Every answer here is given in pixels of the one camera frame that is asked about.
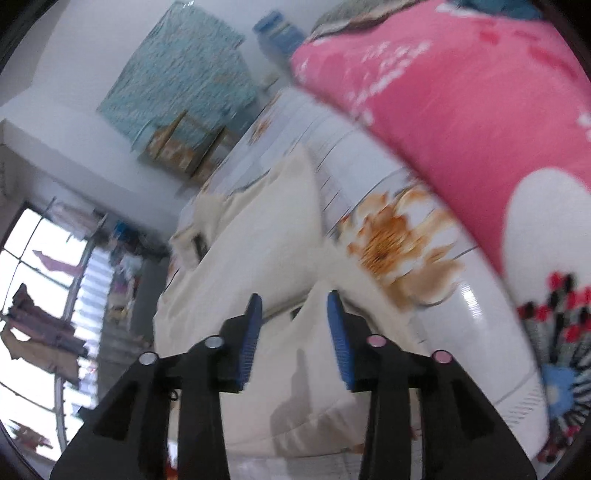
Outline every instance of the folded clothes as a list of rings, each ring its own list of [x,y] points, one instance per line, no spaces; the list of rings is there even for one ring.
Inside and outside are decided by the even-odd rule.
[[[312,32],[323,25],[348,22],[355,18],[364,17],[376,9],[395,7],[399,4],[414,3],[418,0],[345,0],[323,14],[317,21]]]
[[[453,0],[459,7],[473,8],[491,15],[504,15],[518,20],[540,20],[542,12],[529,0]]]
[[[396,12],[400,12],[401,10],[408,8],[420,1],[421,0],[395,0],[392,2],[386,2],[384,4],[382,4],[383,1],[381,1],[375,8],[369,9],[368,5],[368,9],[351,16],[348,16],[346,13],[347,10],[345,10],[342,12],[342,19],[338,20],[337,15],[337,18],[335,18],[333,21],[319,21],[317,26],[312,30],[312,35],[308,40],[315,40],[328,35],[367,30],[369,28],[376,27],[380,23],[384,22],[388,17],[394,15]]]

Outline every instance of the white wall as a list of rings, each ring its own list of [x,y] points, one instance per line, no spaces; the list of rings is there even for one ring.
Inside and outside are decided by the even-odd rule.
[[[2,125],[1,135],[4,134],[4,125]],[[2,145],[2,139],[0,137],[0,161],[4,166],[5,182],[6,182],[6,195],[13,197],[18,194],[18,177],[20,175],[19,166],[20,159],[9,149]]]
[[[104,211],[104,207],[94,204],[80,193],[73,192],[69,187],[63,185],[60,180],[34,167],[20,157],[19,160],[19,191],[37,210],[44,211],[55,197],[59,202],[67,203],[87,213],[92,213],[95,208]]]
[[[3,131],[4,125],[2,124],[0,128],[0,143]],[[0,206],[0,242],[2,242],[25,199],[23,193],[18,190],[17,178],[19,175],[19,166],[15,156],[2,145],[0,145],[0,161],[4,162],[7,177],[10,176],[10,182],[12,184],[11,191],[9,192],[10,197]]]
[[[195,0],[245,35],[241,52],[256,82],[276,71],[252,27],[273,9],[305,32],[340,0]],[[172,0],[71,0],[38,63],[33,84],[74,109],[94,112]]]
[[[272,9],[309,31],[339,0],[195,0],[246,36],[240,47],[257,83],[276,72],[253,25]],[[129,141],[96,108],[171,0],[60,0],[31,29],[0,74],[5,143],[97,205],[167,236],[190,192],[137,162]]]
[[[107,211],[163,238],[174,232],[187,201],[176,197],[181,181],[137,162],[100,117],[71,110],[35,87],[0,108],[2,115],[4,143],[20,157]]]

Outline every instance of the blanket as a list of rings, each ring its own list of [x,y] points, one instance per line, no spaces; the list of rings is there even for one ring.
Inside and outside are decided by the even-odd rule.
[[[240,395],[222,394],[230,453],[310,456],[363,443],[369,395],[351,394],[340,379],[326,318],[337,288],[348,304],[371,315],[373,329],[400,347],[426,353],[369,274],[324,243],[319,194],[302,147],[259,182],[228,198],[200,193],[193,223],[173,248],[183,265],[154,318],[162,356],[188,350],[243,313],[251,293],[263,299],[266,322],[251,379]],[[191,239],[200,235],[200,255]],[[301,309],[281,309],[299,299]],[[178,409],[171,415],[176,438]]]

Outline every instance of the hanging clothes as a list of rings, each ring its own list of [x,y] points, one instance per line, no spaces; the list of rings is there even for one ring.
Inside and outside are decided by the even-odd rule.
[[[8,425],[15,436],[15,443],[18,443],[19,445],[22,445],[33,452],[35,452],[37,447],[47,447],[50,449],[53,448],[53,445],[48,438],[44,437],[40,433],[37,433],[31,427],[27,427],[26,425],[18,423],[14,420],[9,421],[15,425]]]
[[[70,265],[69,263],[55,260],[52,257],[44,255],[39,250],[33,250],[33,253],[50,272],[64,272],[72,277],[79,277],[84,273],[84,267],[82,265]]]
[[[21,283],[21,286],[18,287],[17,292],[12,297],[12,308],[29,313],[30,315],[37,317],[40,321],[57,330],[63,330],[65,332],[74,334],[74,327],[71,323],[54,317],[53,315],[48,314],[45,310],[35,305],[35,302],[28,294],[27,285],[24,283]]]
[[[51,205],[48,215],[56,225],[72,232],[72,235],[78,240],[92,236],[100,225],[100,220],[91,213],[62,202],[55,202]]]
[[[58,348],[43,345],[34,340],[26,340],[25,342],[18,340],[11,332],[8,323],[6,323],[0,333],[0,338],[2,338],[4,345],[6,345],[12,360],[22,358],[25,362],[35,367],[39,367],[51,374],[59,375],[75,386],[79,385],[80,380],[78,379],[76,355]]]
[[[74,336],[74,327],[37,307],[27,293],[25,284],[21,284],[12,301],[7,315],[12,327],[28,335],[33,341],[76,356],[88,356],[88,349],[84,346],[86,341]]]

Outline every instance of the window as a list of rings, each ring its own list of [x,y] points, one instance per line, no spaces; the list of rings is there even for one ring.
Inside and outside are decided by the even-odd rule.
[[[24,283],[37,306],[62,317],[74,278],[60,271],[48,270],[35,251],[54,260],[77,265],[85,248],[86,241],[72,238],[63,228],[26,208],[0,251],[1,311],[7,313],[14,293]],[[20,340],[28,338],[15,329],[13,333]],[[45,436],[52,448],[42,446],[37,453],[56,460],[61,455],[61,449],[56,433],[58,409],[54,404],[54,385],[53,374],[23,359],[12,360],[6,346],[0,342],[0,419],[9,431],[11,426],[16,425],[14,422],[18,422]],[[76,394],[78,392],[73,393],[72,401],[84,403],[84,399],[77,398]],[[72,416],[73,404],[67,399],[66,403],[66,427],[76,431],[81,422]]]

